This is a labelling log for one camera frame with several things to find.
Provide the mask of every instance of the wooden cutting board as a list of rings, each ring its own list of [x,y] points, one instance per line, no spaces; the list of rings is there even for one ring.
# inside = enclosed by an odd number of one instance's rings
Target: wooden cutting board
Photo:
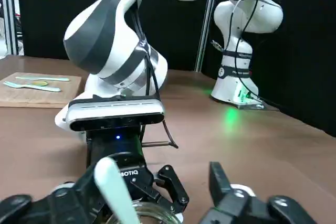
[[[60,88],[61,92],[48,92],[35,89],[14,89],[3,84],[10,81],[16,84],[30,84],[30,80],[16,79],[21,77],[52,77],[69,78],[70,81],[47,81],[47,87]],[[63,108],[74,99],[79,90],[81,77],[55,76],[40,73],[14,73],[0,81],[0,107],[25,107],[25,108]]]

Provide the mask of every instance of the metal pole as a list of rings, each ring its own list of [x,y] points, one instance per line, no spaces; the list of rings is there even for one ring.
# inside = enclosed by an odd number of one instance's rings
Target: metal pole
[[[18,47],[16,37],[14,0],[2,0],[2,5],[4,10],[7,54],[17,55]]]
[[[202,71],[205,47],[206,47],[206,42],[208,40],[209,25],[210,25],[210,21],[212,17],[212,10],[214,8],[214,4],[215,4],[215,0],[207,0],[206,2],[201,38],[199,40],[198,52],[197,52],[197,58],[196,58],[196,65],[195,65],[196,72]]]

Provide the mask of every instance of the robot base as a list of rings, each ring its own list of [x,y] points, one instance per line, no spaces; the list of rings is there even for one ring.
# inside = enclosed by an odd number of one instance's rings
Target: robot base
[[[242,81],[244,84],[238,77],[224,77],[221,75],[221,70],[219,70],[218,79],[211,97],[215,101],[233,105],[240,110],[278,110],[250,94],[249,90],[258,94],[258,88],[250,77],[242,78]]]

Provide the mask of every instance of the yellow object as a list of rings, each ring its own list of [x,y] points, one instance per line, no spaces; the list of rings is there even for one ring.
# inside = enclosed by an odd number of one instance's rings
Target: yellow object
[[[43,87],[43,86],[47,86],[48,83],[46,81],[33,81],[32,85]]]

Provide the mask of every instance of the glass jar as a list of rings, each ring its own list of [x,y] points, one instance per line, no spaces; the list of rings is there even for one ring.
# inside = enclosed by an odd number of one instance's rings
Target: glass jar
[[[142,224],[181,224],[175,215],[157,204],[135,202],[133,207]],[[120,222],[116,216],[112,215],[107,224],[120,224]]]

